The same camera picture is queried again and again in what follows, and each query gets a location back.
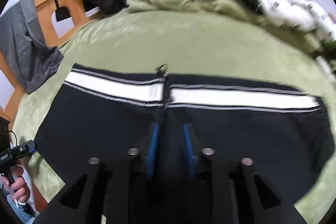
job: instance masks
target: screw head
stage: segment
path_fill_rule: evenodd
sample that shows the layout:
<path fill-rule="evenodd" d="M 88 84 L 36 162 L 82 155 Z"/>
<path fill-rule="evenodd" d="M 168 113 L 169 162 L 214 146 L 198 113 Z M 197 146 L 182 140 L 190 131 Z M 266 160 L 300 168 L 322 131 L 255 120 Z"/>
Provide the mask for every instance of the screw head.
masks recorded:
<path fill-rule="evenodd" d="M 204 155 L 213 155 L 215 153 L 215 150 L 213 150 L 212 148 L 204 148 L 202 149 L 202 153 Z"/>
<path fill-rule="evenodd" d="M 241 163 L 243 165 L 252 165 L 253 164 L 253 160 L 250 159 L 250 158 L 244 158 L 244 159 L 241 160 Z"/>
<path fill-rule="evenodd" d="M 97 157 L 89 158 L 89 164 L 97 165 L 98 163 L 100 163 L 100 159 L 99 158 L 97 158 Z"/>
<path fill-rule="evenodd" d="M 135 155 L 139 154 L 139 149 L 137 149 L 137 148 L 130 148 L 128 150 L 128 154 L 135 156 Z"/>

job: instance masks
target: bed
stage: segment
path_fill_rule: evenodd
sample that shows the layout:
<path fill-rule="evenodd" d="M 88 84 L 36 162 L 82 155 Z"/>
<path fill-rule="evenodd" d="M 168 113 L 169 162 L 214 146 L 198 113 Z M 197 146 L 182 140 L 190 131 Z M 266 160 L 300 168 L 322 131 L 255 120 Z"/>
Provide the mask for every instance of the bed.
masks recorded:
<path fill-rule="evenodd" d="M 100 17 L 102 14 L 98 12 L 87 18 L 82 0 L 58 0 L 60 6 L 68 8 L 74 22 L 71 30 L 58 37 L 51 22 L 56 10 L 54 0 L 34 1 L 46 44 L 59 46 L 64 60 L 56 75 L 27 95 L 0 54 L 0 69 L 15 88 L 0 115 L 11 122 L 19 142 L 34 139 L 74 63 L 123 73 L 152 72 L 157 64 L 168 63 L 173 73 L 219 75 L 295 86 L 324 98 L 332 133 L 336 136 L 336 90 L 316 62 L 295 44 L 299 39 L 297 33 L 263 28 L 210 12 L 130 14 L 124 9 L 111 17 Z M 215 38 L 211 43 L 209 33 Z M 24 164 L 47 202 L 63 187 L 64 182 L 38 153 Z M 313 189 L 295 204 L 309 224 L 318 223 L 335 200 L 335 166 L 336 158 L 332 157 Z"/>

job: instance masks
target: green bedsheet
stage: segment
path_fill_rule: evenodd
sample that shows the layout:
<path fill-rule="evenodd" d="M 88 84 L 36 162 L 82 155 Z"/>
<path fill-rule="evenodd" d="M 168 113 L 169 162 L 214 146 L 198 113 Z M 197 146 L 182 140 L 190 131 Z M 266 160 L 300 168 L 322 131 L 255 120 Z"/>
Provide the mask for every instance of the green bedsheet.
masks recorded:
<path fill-rule="evenodd" d="M 289 37 L 300 35 L 291 30 L 284 32 Z M 129 14 L 122 10 L 83 26 L 61 47 L 61 52 L 64 60 L 56 75 L 21 100 L 14 124 L 20 142 L 35 137 L 74 63 L 124 73 L 153 73 L 158 65 L 167 63 L 170 73 L 239 77 L 291 85 L 323 97 L 336 136 L 336 91 L 315 61 L 264 28 L 246 21 L 210 12 Z M 63 187 L 63 181 L 38 153 L 24 164 L 47 201 Z M 335 180 L 333 157 L 314 188 L 295 205 L 308 224 L 318 223 L 329 209 L 336 197 Z"/>
<path fill-rule="evenodd" d="M 286 41 L 307 54 L 315 55 L 322 47 L 314 32 L 304 33 L 288 27 L 272 26 L 265 16 L 250 11 L 240 0 L 127 0 L 128 12 L 144 12 L 153 10 L 173 10 L 184 12 L 215 12 L 228 15 L 240 21 L 251 22 L 262 26 L 274 36 Z"/>

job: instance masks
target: person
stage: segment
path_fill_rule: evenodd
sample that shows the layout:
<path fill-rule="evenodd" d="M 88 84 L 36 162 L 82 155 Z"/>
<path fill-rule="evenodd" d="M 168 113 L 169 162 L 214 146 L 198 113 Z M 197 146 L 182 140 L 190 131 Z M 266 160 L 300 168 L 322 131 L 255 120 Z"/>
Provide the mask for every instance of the person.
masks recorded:
<path fill-rule="evenodd" d="M 0 178 L 0 184 L 4 185 L 2 191 L 4 195 L 7 197 L 9 205 L 16 213 L 18 218 L 24 224 L 31 224 L 35 220 L 35 214 L 29 205 L 24 205 L 30 197 L 30 189 L 27 183 L 25 182 L 25 179 L 22 177 L 23 172 L 24 170 L 22 167 L 16 166 L 12 170 L 12 174 L 17 177 L 15 179 L 15 182 L 12 185 L 10 185 L 8 179 L 2 175 Z M 6 188 L 8 189 L 8 187 L 10 187 L 10 189 L 12 189 L 13 191 L 16 190 L 16 192 L 14 194 L 10 194 L 6 190 Z"/>

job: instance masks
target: wooden bed frame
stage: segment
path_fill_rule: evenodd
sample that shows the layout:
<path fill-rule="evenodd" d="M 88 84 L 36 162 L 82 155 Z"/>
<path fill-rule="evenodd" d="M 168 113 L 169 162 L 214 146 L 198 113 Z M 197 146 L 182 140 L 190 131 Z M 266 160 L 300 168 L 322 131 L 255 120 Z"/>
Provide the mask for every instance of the wooden bed frame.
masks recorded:
<path fill-rule="evenodd" d="M 44 35 L 44 39 L 48 46 L 60 46 L 67 39 L 69 39 L 80 26 L 102 15 L 101 12 L 98 12 L 90 17 L 86 17 L 83 6 L 83 0 L 57 0 L 60 7 L 65 6 L 66 8 L 68 8 L 74 23 L 73 28 L 71 28 L 61 37 L 58 37 L 54 29 L 54 26 L 51 22 L 51 16 L 53 12 L 56 10 L 55 1 L 54 0 L 34 0 L 34 1 L 41 29 Z M 0 52 L 0 70 L 3 71 L 4 75 L 7 77 L 11 85 L 14 87 L 14 92 L 9 101 L 7 102 L 5 109 L 2 109 L 0 107 L 0 116 L 9 120 L 10 128 L 12 128 L 20 100 L 22 96 L 25 94 L 25 91 L 20 86 L 19 82 L 11 72 L 11 69 L 4 60 L 4 57 L 1 54 L 1 52 Z"/>

